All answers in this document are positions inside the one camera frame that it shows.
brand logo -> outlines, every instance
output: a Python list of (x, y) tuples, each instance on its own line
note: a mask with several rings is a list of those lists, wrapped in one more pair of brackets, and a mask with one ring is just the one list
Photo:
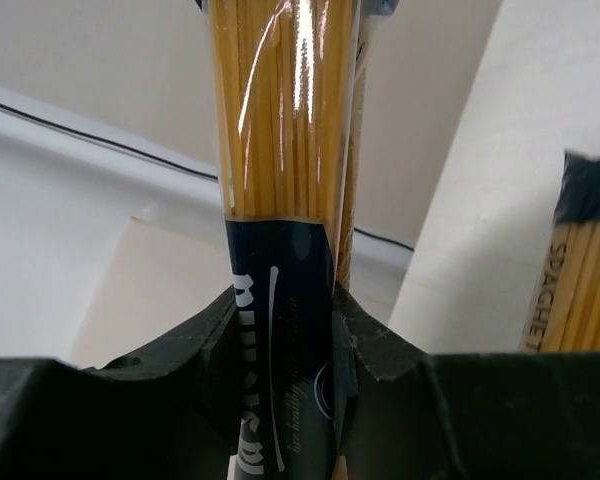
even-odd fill
[[(276, 284), (278, 280), (278, 268), (270, 269), (269, 277), (269, 301), (268, 301), (268, 343), (269, 358), (267, 365), (269, 370), (269, 398), (271, 399), (271, 428), (276, 450), (278, 470), (284, 471), (285, 466), (280, 453), (278, 432), (276, 427), (275, 411), (273, 408), (273, 384), (272, 384), (272, 333), (273, 333), (273, 308), (275, 304)], [(242, 360), (247, 365), (247, 373), (243, 379), (243, 406), (242, 428), (240, 429), (240, 440), (238, 442), (238, 455), (236, 462), (238, 467), (245, 473), (258, 476), (264, 475), (264, 456), (262, 454), (262, 443), (260, 442), (260, 395), (259, 381), (257, 375), (257, 338), (256, 338), (256, 312), (254, 310), (255, 298), (251, 293), (254, 281), (250, 275), (234, 275), (233, 285), (236, 294), (236, 306), (238, 308), (238, 321), (240, 323), (240, 343)]]

white curved line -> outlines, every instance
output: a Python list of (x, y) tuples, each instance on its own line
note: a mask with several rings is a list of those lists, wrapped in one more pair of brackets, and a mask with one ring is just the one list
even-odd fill
[(276, 447), (276, 457), (278, 459), (278, 471), (284, 472), (284, 462), (280, 453), (280, 443), (278, 442), (278, 428), (276, 427), (276, 412), (273, 409), (273, 362), (271, 359), (271, 345), (273, 343), (273, 304), (275, 303), (276, 281), (278, 280), (278, 267), (271, 267), (269, 277), (269, 398), (271, 400), (271, 426), (273, 427), (273, 443)]
[(325, 412), (324, 409), (322, 408), (322, 405), (320, 404), (320, 398), (318, 397), (318, 380), (320, 379), (320, 374), (324, 371), (325, 368), (327, 368), (328, 364), (329, 364), (329, 362), (325, 363), (324, 366), (318, 372), (318, 375), (316, 375), (316, 379), (313, 382), (313, 396), (315, 397), (315, 399), (316, 399), (316, 405), (318, 405), (318, 408), (320, 409), (320, 411), (322, 412), (322, 414), (328, 420), (333, 420), (333, 417), (331, 415), (329, 415), (327, 412)]

white surface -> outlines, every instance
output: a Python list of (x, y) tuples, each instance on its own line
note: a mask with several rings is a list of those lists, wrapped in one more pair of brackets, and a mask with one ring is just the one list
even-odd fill
[[(360, 225), (417, 239), (499, 3), (401, 0), (382, 28)], [(0, 85), (214, 165), (207, 37), (193, 0), (0, 0)]]
[(600, 0), (505, 0), (390, 322), (396, 332), (431, 352), (517, 349), (563, 148), (592, 126)]
[[(60, 117), (79, 129), (104, 132), (108, 138), (178, 159), (172, 152), (111, 127), (24, 97), (11, 97), (9, 92), (0, 91), (0, 96), (5, 103), (30, 113), (52, 120)], [(193, 159), (182, 160), (196, 165)], [(134, 346), (139, 346), (153, 338), (156, 331), (164, 331), (206, 305), (223, 289), (214, 292), (214, 286), (228, 284), (218, 188), (214, 182), (0, 112), (0, 356), (70, 359), (85, 319), (96, 331), (108, 329), (103, 341), (107, 353), (119, 349), (121, 354), (131, 344), (130, 338)], [(129, 239), (131, 217), (151, 222), (154, 234), (149, 235), (150, 239), (136, 238), (131, 246), (123, 243), (126, 247), (121, 252), (121, 240)], [(163, 265), (159, 271), (154, 269), (160, 277), (149, 279), (153, 284), (144, 279), (143, 288), (154, 289), (149, 299), (154, 310), (145, 314), (163, 311), (163, 317), (155, 316), (155, 324), (138, 327), (130, 334), (129, 325), (137, 312), (124, 304), (129, 296), (121, 296), (118, 305), (109, 302), (99, 314), (91, 309), (88, 315), (94, 295), (98, 293), (102, 298), (103, 285), (109, 285), (112, 291), (127, 289), (127, 294), (132, 293), (128, 289), (134, 288), (133, 276), (151, 269), (151, 262), (141, 261), (142, 255), (151, 255), (151, 248), (165, 251), (154, 254)], [(107, 283), (105, 273), (115, 273), (121, 255), (127, 258), (123, 262), (128, 267), (127, 276)], [(382, 242), (356, 245), (352, 290), (380, 319), (389, 318), (409, 259), (409, 252)], [(200, 266), (187, 269), (191, 275), (187, 285), (200, 288), (189, 288), (191, 297), (176, 305), (173, 294), (177, 291), (184, 295), (186, 273), (174, 270), (170, 274), (164, 267), (178, 261), (182, 262), (180, 267)], [(225, 270), (210, 268), (222, 262)], [(105, 294), (115, 298), (111, 292)], [(193, 311), (184, 315), (186, 309)], [(90, 337), (94, 362), (102, 359), (95, 338)], [(84, 344), (76, 345), (82, 345), (80, 362), (89, 363)]]

spaghetti package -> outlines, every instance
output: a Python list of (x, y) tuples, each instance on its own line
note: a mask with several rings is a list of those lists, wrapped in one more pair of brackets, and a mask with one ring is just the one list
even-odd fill
[(364, 112), (364, 94), (367, 83), (367, 60), (379, 26), (383, 20), (391, 16), (397, 7), (398, 0), (375, 1), (366, 0), (362, 5), (362, 17), (358, 32), (356, 50), (355, 81), (349, 125), (349, 146), (347, 151), (347, 170), (345, 174), (344, 204), (340, 229), (338, 264), (336, 279), (344, 287), (350, 283), (351, 254), (353, 251), (353, 229), (355, 218), (355, 194), (358, 185), (358, 159), (360, 154), (360, 135), (362, 133), (362, 114)]
[(331, 478), (331, 306), (355, 173), (347, 159), (366, 50), (358, 39), (395, 2), (201, 3), (244, 367), (236, 478)]
[(600, 351), (600, 157), (565, 155), (553, 236), (521, 348)]

black cable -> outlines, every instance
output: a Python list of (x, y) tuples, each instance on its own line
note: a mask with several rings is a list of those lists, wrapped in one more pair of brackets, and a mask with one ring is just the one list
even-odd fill
[[(69, 134), (79, 137), (79, 138), (86, 138), (93, 142), (109, 145), (111, 147), (115, 147), (120, 150), (124, 150), (126, 152), (133, 153), (134, 155), (148, 158), (148, 159), (153, 160), (154, 162), (157, 162), (161, 165), (167, 166), (169, 168), (180, 171), (182, 173), (186, 173), (188, 175), (193, 175), (195, 177), (204, 178), (205, 180), (211, 180), (214, 182), (219, 181), (217, 175), (213, 175), (211, 173), (205, 173), (205, 172), (201, 172), (199, 170), (195, 170), (193, 168), (185, 167), (184, 165), (180, 165), (178, 163), (167, 160), (166, 158), (162, 158), (157, 155), (153, 155), (152, 153), (145, 152), (144, 150), (139, 150), (137, 148), (130, 147), (129, 145), (125, 145), (123, 143), (119, 143), (114, 140), (109, 140), (108, 138), (99, 137), (98, 135), (93, 135), (91, 133), (83, 132), (81, 130), (76, 130), (75, 128), (67, 127), (66, 125), (52, 122), (51, 120), (46, 120), (44, 118), (38, 117), (36, 115), (32, 115), (30, 113), (24, 112), (17, 108), (10, 107), (9, 105), (5, 105), (4, 103), (0, 103), (0, 110), (10, 113), (11, 115), (28, 120), (30, 122), (36, 123), (38, 125), (42, 125), (47, 128), (58, 130), (58, 131), (64, 132), (64, 133), (69, 133)], [(393, 240), (388, 237), (383, 237), (381, 235), (376, 235), (375, 233), (368, 232), (368, 231), (363, 230), (358, 227), (354, 227), (354, 231), (361, 235), (364, 235), (365, 237), (369, 237), (374, 240), (379, 240), (381, 242), (385, 242), (390, 245), (395, 245), (397, 247), (404, 248), (405, 250), (409, 250), (410, 252), (414, 251), (413, 247), (410, 247), (409, 245), (398, 242), (397, 240)]]

